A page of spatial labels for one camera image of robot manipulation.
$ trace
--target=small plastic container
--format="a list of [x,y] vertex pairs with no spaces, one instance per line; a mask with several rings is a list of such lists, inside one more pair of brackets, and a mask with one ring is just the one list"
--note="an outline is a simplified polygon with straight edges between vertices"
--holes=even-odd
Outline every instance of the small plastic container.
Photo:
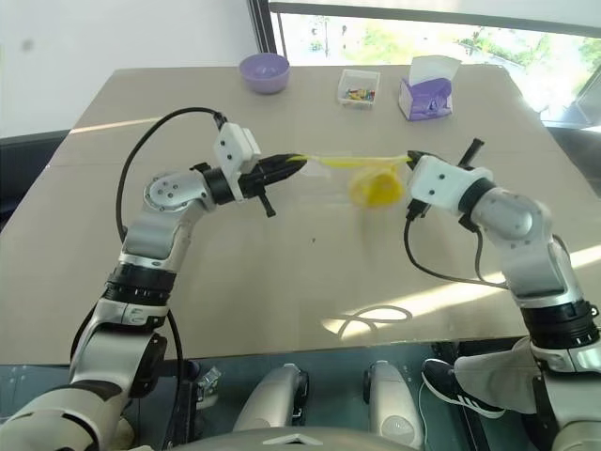
[[378,95],[379,72],[344,69],[338,83],[338,101],[344,106],[369,109]]

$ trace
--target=white robot part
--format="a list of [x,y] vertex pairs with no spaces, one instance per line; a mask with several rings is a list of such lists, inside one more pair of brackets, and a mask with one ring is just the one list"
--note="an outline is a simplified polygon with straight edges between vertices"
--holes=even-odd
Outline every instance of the white robot part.
[[424,428],[401,373],[386,361],[375,362],[370,373],[370,431],[411,449],[422,450]]
[[461,197],[478,179],[492,180],[492,172],[483,167],[466,171],[437,157],[424,155],[413,170],[409,191],[414,199],[460,214]]
[[225,122],[217,135],[213,150],[234,198],[238,202],[243,201],[244,195],[238,180],[242,174],[253,170],[261,156],[253,134],[238,124]]

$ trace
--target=beige tabletop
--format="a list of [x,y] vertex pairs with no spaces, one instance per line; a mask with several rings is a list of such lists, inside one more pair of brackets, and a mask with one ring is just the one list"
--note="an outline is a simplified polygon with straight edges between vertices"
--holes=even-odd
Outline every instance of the beige tabletop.
[[[288,88],[272,96],[247,90],[235,68],[118,70],[0,235],[0,364],[68,361],[70,341],[119,254],[114,204],[121,165],[153,120],[184,106],[223,111],[252,130],[265,155],[419,149],[458,161],[477,136],[486,144],[475,163],[490,168],[499,185],[551,208],[585,294],[598,299],[601,203],[505,70],[461,67],[455,112],[409,123],[396,101],[407,67],[378,68],[372,111],[336,102],[341,69],[293,68]],[[215,136],[206,115],[161,128],[132,167],[126,224],[153,175],[215,163]],[[335,170],[329,178],[296,175],[270,188],[274,218],[252,200],[198,223],[170,301],[187,357],[525,334],[507,292],[449,284],[414,269],[401,246],[406,202],[360,210],[348,200],[347,177]],[[426,266],[473,276],[475,239],[450,215],[432,210],[413,227],[412,242]],[[483,266],[484,273],[498,269],[491,245]],[[379,308],[345,325],[367,307]],[[166,328],[161,333],[171,338]]]

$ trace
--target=colorful small items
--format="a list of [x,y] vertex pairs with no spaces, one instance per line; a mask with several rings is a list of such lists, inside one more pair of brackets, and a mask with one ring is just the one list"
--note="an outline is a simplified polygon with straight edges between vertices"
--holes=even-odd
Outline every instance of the colorful small items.
[[376,91],[373,89],[347,89],[345,99],[352,101],[374,101]]

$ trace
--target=sneaker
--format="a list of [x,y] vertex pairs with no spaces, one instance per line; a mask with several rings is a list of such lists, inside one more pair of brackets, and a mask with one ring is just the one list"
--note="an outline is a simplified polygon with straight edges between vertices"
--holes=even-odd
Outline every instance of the sneaker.
[[424,362],[422,379],[434,396],[445,402],[467,407],[486,418],[500,418],[505,413],[504,409],[486,404],[465,392],[455,377],[453,366],[439,359],[427,359]]

